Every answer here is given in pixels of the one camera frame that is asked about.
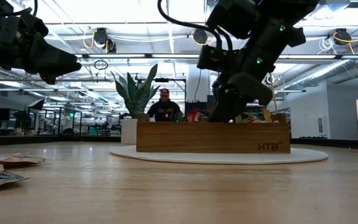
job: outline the man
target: man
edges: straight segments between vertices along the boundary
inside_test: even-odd
[[[147,114],[155,116],[155,121],[176,121],[182,115],[179,105],[169,99],[169,90],[166,88],[160,91],[160,101],[154,103]]]

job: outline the red cap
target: red cap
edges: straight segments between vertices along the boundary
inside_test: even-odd
[[[160,95],[163,95],[163,96],[169,96],[169,90],[167,90],[166,88],[161,89],[161,91],[160,91]]]

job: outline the white planter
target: white planter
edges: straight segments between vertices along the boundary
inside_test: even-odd
[[[137,119],[121,121],[121,144],[136,144]]]

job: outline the black t-shirt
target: black t-shirt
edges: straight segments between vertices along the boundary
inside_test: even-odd
[[[172,115],[176,115],[180,112],[179,105],[175,102],[168,101],[166,103],[162,103],[158,101],[154,103],[147,114],[150,117],[155,116],[155,121],[171,121]]]

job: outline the wooden planter box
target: wooden planter box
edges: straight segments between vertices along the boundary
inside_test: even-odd
[[[287,122],[138,122],[138,152],[290,153]]]

